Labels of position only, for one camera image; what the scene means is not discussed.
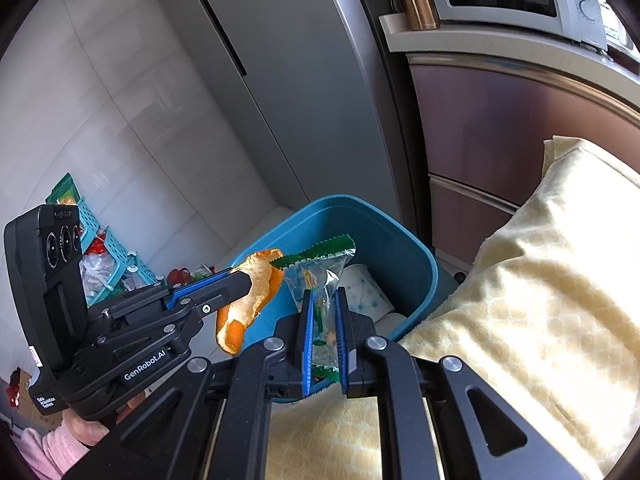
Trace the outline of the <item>pink sleeve forearm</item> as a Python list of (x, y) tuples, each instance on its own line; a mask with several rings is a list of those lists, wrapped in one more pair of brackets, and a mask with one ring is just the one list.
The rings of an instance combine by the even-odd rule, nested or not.
[(103, 436), (102, 430), (80, 429), (63, 422), (44, 436), (27, 428), (14, 444), (38, 479), (61, 479)]

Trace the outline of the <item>person's left hand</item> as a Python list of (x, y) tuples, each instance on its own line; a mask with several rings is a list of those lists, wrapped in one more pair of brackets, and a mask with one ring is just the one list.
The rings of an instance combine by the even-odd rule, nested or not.
[[(128, 417), (145, 400), (145, 397), (145, 392), (141, 391), (119, 408), (116, 411), (115, 424), (120, 424)], [(110, 428), (103, 425), (102, 422), (88, 422), (70, 408), (63, 412), (62, 419), (66, 428), (70, 430), (70, 434), (89, 448), (98, 444), (110, 431)]]

